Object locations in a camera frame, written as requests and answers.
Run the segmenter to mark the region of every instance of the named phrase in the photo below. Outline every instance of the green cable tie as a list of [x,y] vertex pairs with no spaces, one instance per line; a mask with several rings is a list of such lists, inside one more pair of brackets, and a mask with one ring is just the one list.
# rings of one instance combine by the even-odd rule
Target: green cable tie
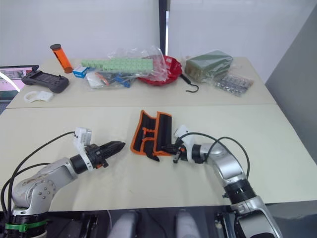
[[6,223],[5,228],[7,230],[19,230],[19,232],[26,232],[30,228],[40,227],[42,225],[45,225],[46,223],[47,223],[47,220],[44,220],[41,222],[29,223],[29,224],[20,224],[20,225]]

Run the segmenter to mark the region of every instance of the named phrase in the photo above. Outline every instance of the black lid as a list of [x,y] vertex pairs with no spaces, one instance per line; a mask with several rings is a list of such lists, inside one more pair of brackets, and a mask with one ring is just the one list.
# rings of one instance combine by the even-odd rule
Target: black lid
[[57,49],[59,49],[60,47],[61,47],[60,44],[54,44],[54,45],[51,45],[51,46],[50,46],[50,48],[51,48],[52,50],[57,50]]

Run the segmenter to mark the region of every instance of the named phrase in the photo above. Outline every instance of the robotic arm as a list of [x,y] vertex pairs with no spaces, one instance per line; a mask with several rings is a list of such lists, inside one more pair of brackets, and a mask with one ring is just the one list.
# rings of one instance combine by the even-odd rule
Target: robotic arm
[[[188,129],[181,126],[175,132],[175,137],[180,137],[186,133],[188,133]],[[283,237],[262,199],[253,191],[239,161],[221,143],[214,145],[209,156],[205,158],[212,144],[195,144],[192,135],[183,137],[181,142],[182,144],[177,145],[176,150],[169,151],[176,154],[173,161],[177,163],[181,159],[198,164],[206,162],[213,167],[226,192],[226,197],[232,203],[232,210],[239,217],[237,219],[239,224],[237,233],[240,237]]]
[[121,151],[125,145],[120,141],[102,146],[90,145],[91,133],[88,129],[78,127],[74,134],[78,155],[51,163],[17,184],[12,192],[15,206],[11,224],[5,227],[7,237],[46,237],[46,212],[58,190],[85,171],[107,167],[106,159]]

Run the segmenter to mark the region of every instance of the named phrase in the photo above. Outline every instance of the metal hook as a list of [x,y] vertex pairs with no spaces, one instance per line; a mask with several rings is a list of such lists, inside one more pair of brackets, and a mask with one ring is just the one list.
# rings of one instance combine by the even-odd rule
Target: metal hook
[[186,92],[196,93],[196,92],[199,90],[198,85],[192,84],[192,82],[191,82],[184,74],[181,74],[180,77],[181,77],[182,79],[184,79],[184,81],[185,81],[187,84],[189,84],[189,85],[191,85],[191,86],[194,86],[194,87],[197,87],[197,89],[196,89],[195,91],[186,90]]
[[196,93],[196,92],[199,90],[198,85],[196,85],[196,84],[192,84],[192,83],[189,83],[189,85],[194,86],[194,87],[197,87],[197,89],[196,89],[195,91],[186,90],[186,92]]

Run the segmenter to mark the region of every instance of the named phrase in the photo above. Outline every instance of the beige table surface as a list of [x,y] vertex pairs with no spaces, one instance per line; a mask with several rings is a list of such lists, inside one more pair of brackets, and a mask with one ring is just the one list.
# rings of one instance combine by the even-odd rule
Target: beige table surface
[[[79,64],[80,60],[72,60],[74,67]],[[76,78],[72,73],[64,74],[57,59],[50,59],[40,66],[40,70],[67,77],[70,81],[69,86],[62,93],[55,94],[51,102],[33,103],[24,102],[24,95],[30,91],[49,91],[49,89],[37,85],[25,86],[7,108],[275,104],[275,100],[247,58],[235,58],[232,66],[232,72],[235,74],[254,80],[253,86],[241,98],[208,84],[199,84],[200,89],[197,93],[188,93],[186,90],[195,88],[186,84],[181,78],[163,87],[135,81],[129,89],[94,91],[84,79]]]
[[[231,136],[248,151],[250,183],[265,203],[317,199],[317,166],[279,107],[270,105],[196,107],[86,107],[6,109],[0,116],[0,183],[17,164],[40,145],[77,126],[92,129],[92,143],[126,142],[108,159],[109,167],[84,173],[61,189],[52,211],[81,211],[146,207],[229,204],[208,165],[160,157],[155,162],[133,154],[129,147],[140,110],[171,113],[173,131],[185,124],[191,131],[215,137]],[[209,142],[196,137],[198,143]],[[246,170],[246,160],[235,144],[224,142]],[[25,166],[76,155],[67,136],[34,155]],[[17,182],[34,174],[27,171]]]

